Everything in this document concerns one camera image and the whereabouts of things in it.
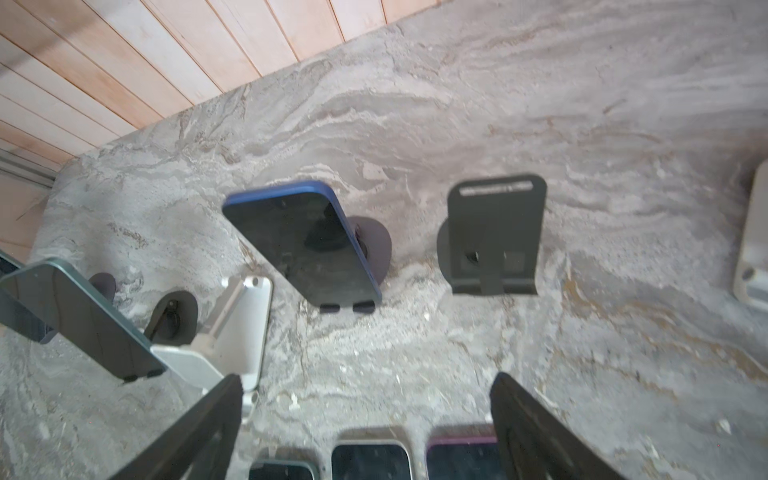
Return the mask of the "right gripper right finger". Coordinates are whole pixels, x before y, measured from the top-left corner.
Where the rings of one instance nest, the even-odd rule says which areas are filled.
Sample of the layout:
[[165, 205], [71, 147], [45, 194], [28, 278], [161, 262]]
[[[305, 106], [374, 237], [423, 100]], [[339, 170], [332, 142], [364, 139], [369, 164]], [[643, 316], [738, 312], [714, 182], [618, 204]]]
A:
[[623, 478], [509, 374], [496, 375], [490, 404], [501, 466], [509, 479]]

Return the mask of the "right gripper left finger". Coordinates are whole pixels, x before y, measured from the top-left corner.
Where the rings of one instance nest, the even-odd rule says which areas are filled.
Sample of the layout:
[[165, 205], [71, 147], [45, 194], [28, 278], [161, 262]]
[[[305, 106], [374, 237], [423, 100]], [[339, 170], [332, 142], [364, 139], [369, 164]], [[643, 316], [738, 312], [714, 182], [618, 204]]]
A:
[[230, 374], [114, 479], [224, 479], [240, 429], [243, 388]]

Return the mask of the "purple edged phone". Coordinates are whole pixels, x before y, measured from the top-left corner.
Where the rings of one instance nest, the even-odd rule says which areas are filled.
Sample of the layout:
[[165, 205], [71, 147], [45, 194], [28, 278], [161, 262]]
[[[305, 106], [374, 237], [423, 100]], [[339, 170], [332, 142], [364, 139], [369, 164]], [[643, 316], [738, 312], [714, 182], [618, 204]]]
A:
[[436, 437], [426, 449], [429, 480], [505, 480], [493, 436]]

